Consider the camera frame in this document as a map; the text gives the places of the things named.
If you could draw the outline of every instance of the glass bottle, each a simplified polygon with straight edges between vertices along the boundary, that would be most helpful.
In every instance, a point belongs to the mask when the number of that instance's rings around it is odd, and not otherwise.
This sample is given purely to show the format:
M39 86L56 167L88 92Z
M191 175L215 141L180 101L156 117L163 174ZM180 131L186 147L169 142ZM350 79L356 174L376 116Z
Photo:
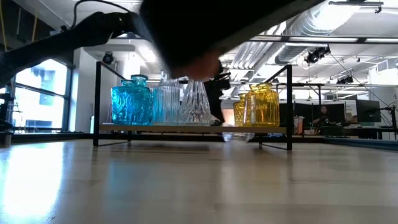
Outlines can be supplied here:
M189 126L210 125L210 105L203 81L189 80L181 104L182 123Z
M122 86L111 90L114 124L149 125L152 120L152 93L145 75L132 75Z
M271 90L270 83L258 85L255 92L255 103L253 116L256 126L278 127L279 126L279 96Z
M159 86L154 88L153 123L155 125L179 124L180 84L178 79L169 80L169 74L161 71Z
M252 127L255 125L254 118L252 118L252 110L254 109L254 92L258 90L256 85L250 86L250 91L244 98L244 111L243 111L243 126Z
M279 94L278 92L271 90L272 94L274 95L273 99L274 99L274 118L275 118L275 122L274 122L274 127L279 127L280 125L280 114L279 114Z
M244 99L245 99L246 94L241 93L238 96L240 98L240 101L233 104L234 119L235 119L235 126L241 127L241 126L243 126Z

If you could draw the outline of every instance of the black cable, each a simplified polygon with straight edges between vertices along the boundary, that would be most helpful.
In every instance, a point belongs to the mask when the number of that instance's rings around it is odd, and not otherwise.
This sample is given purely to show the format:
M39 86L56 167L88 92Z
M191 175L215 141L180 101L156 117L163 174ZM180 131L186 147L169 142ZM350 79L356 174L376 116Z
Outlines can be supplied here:
M332 56L336 62L344 69L346 70L347 73L349 73L349 71L335 58L335 56L333 56L332 54L330 54L330 56ZM353 75L351 76L353 77L359 84L363 85L363 87L370 93L372 93L372 95L374 95L374 97L376 97L378 100L380 100L380 102L384 103L386 106L388 106L388 104L386 102L384 102L382 99L380 99L378 96L376 96L376 94L374 94L369 88L367 88L366 86L364 86L364 84L362 84L357 78L355 78Z
M104 3L104 4L109 4L109 5L111 5L111 6L115 6L115 7L118 7L118 8L120 8L120 9L123 9L123 10L125 10L125 11L127 11L127 12L130 12L130 10L126 9L125 7L120 6L120 5L118 5L118 4L115 4L115 3L113 3L113 2L109 2L109 1L103 1L103 0L80 0L80 1L76 2L75 6L73 7L73 22L72 22L72 26L71 26L70 28L74 28L74 27L76 26L76 20L77 20L77 6L78 6L79 4L81 4L81 3L83 3L83 2L88 2L88 1L101 2L101 3Z
M395 100L394 102L390 103L390 104L388 105L388 107L390 107L391 104L394 104L394 103L397 103L397 102L398 102L398 100Z

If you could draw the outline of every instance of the security camera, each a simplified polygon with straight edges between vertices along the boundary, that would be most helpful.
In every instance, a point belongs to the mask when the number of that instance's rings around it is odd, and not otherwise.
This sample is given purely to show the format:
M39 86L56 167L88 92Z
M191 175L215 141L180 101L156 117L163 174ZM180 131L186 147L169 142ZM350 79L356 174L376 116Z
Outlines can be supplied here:
M102 62L104 62L107 65L111 65L113 61L114 61L113 53L105 52L105 55L102 58Z

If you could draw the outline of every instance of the blue glass jar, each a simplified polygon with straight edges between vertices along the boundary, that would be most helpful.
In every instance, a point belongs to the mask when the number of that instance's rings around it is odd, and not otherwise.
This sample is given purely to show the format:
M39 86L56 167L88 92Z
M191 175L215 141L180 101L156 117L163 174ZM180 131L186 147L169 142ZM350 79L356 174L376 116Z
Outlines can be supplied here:
M146 87L145 75L132 75L122 86L112 88L112 119L114 124L150 125L152 93Z

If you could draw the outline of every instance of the ribbed glass vase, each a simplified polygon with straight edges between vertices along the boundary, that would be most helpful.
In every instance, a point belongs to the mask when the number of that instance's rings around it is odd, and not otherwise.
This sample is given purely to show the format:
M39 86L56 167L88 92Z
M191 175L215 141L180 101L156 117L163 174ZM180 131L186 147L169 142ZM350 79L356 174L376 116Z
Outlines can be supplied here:
M209 126L210 105L203 81L189 80L181 105L182 123L187 126Z
M178 125L180 118L180 86L178 79L169 80L168 74L161 72L159 86L154 88L154 125Z

